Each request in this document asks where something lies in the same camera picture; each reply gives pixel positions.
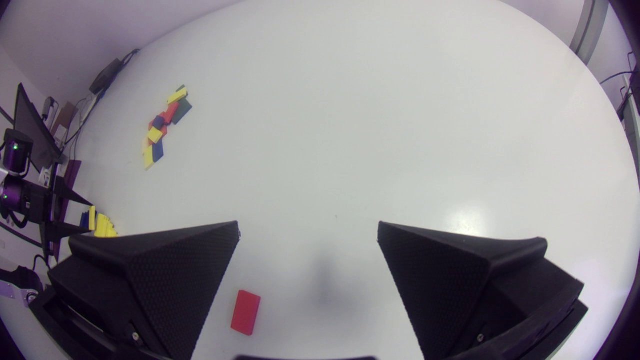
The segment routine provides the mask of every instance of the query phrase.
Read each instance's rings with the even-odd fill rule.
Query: white wall
[[[527,14],[529,17],[545,26],[567,46],[571,44],[573,34],[584,6],[584,0],[501,0],[503,3]],[[589,61],[588,68],[598,81],[602,81],[613,74],[629,71],[627,53],[631,45],[615,11],[609,5],[600,40]],[[609,100],[617,109],[622,103],[620,88],[625,86],[622,77],[609,80],[603,85]]]
[[[13,0],[0,21],[0,45],[44,95],[75,102],[113,59],[236,2]]]

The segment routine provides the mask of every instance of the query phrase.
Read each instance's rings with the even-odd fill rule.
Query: black cable
[[[629,53],[627,54],[627,62],[629,63],[629,71],[633,71],[633,68],[631,67],[631,58],[629,58],[629,55],[633,54],[633,51],[629,51]]]
[[[44,264],[47,265],[47,268],[51,270],[51,266],[49,266],[49,262],[44,258],[44,256],[38,254],[33,257],[33,268],[31,268],[31,271],[36,271],[36,261],[38,259],[42,259],[42,261],[44,261]]]
[[[120,68],[118,69],[118,72],[116,73],[116,76],[129,64],[129,62],[131,61],[131,59],[133,58],[133,56],[135,54],[138,54],[140,52],[140,49],[135,49],[133,51],[131,51],[129,54],[126,54],[125,57],[122,59],[122,65],[120,66]],[[64,144],[64,146],[66,147],[67,144],[69,144],[75,137],[78,136],[78,134],[80,133],[80,131],[82,130],[82,128],[84,127],[84,125],[86,125],[87,121],[89,120],[89,116],[91,115],[91,112],[93,112],[93,109],[95,109],[96,105],[98,105],[98,102],[100,102],[100,100],[102,100],[102,98],[104,97],[104,94],[107,92],[107,90],[109,90],[109,87],[111,87],[111,84],[108,84],[107,86],[104,87],[104,89],[102,89],[102,91],[97,95],[97,99],[95,100],[95,102],[93,103],[91,109],[89,109],[89,112],[86,114],[86,116],[84,117],[84,122],[80,125],[80,127],[78,128],[78,130],[73,134],[73,136],[71,136],[71,138],[69,140],[67,140]]]
[[[89,97],[85,97],[84,99],[78,100],[78,102],[76,103],[76,105],[74,106],[76,109],[78,109],[78,106],[80,105],[81,102],[83,101],[87,101],[89,99]],[[78,110],[77,114],[80,114],[80,118],[82,118],[82,113],[84,111],[84,107],[86,106],[86,103],[83,105],[82,110]],[[67,138],[69,137],[69,132],[71,132],[71,123],[73,122],[73,118],[71,119],[71,121],[69,122],[69,129],[67,130],[67,133],[65,134],[65,138],[64,140],[62,140],[62,151],[64,151],[67,148]]]
[[[616,76],[620,76],[620,75],[624,75],[624,74],[635,74],[636,72],[637,72],[637,71],[623,71],[623,72],[619,72],[619,73],[617,73],[617,74],[615,74],[615,75],[611,75],[611,76],[609,76],[608,78],[606,78],[606,79],[602,80],[602,81],[600,82],[600,84],[602,85],[602,84],[606,83],[607,81],[609,81],[609,80],[611,80],[611,79],[615,78]]]
[[[29,222],[29,217],[27,215],[24,215],[24,218],[22,218],[22,221],[20,221],[17,217],[15,217],[15,214],[11,210],[9,210],[9,216],[11,217],[11,221],[13,221],[18,229],[24,229]]]
[[[11,116],[9,116],[9,114],[6,113],[4,109],[2,109],[2,106],[0,106],[0,114],[2,114],[2,116],[4,116],[5,119],[9,120],[11,125],[13,125],[13,119],[11,118]]]

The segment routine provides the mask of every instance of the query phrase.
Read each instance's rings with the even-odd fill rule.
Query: blue block
[[[162,159],[164,156],[164,149],[162,147],[162,139],[158,140],[157,143],[151,145],[151,150],[154,153],[154,163],[157,163],[158,160]]]
[[[89,228],[89,211],[82,213],[80,218],[80,227]]]
[[[164,126],[164,118],[162,116],[156,116],[151,126],[158,130],[162,129],[162,127]]]

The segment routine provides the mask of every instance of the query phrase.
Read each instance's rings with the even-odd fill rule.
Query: computer screen
[[[31,164],[38,172],[41,172],[43,168],[50,167],[60,159],[62,152],[56,146],[53,136],[44,125],[38,110],[29,100],[22,84],[18,85],[13,121],[14,129],[33,140]]]

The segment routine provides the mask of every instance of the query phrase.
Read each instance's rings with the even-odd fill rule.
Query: black triangular piece
[[[240,239],[237,222],[93,238],[73,236],[76,257],[126,278],[172,359],[190,359]]]
[[[380,222],[378,243],[426,359],[443,359],[487,282],[544,258],[547,241],[493,240]]]
[[[88,202],[84,199],[84,197],[78,195],[75,191],[71,190],[67,184],[65,183],[65,179],[61,176],[56,176],[56,180],[53,185],[53,193],[59,197],[63,197],[65,199],[78,202],[80,204],[85,205],[93,205],[91,202]]]

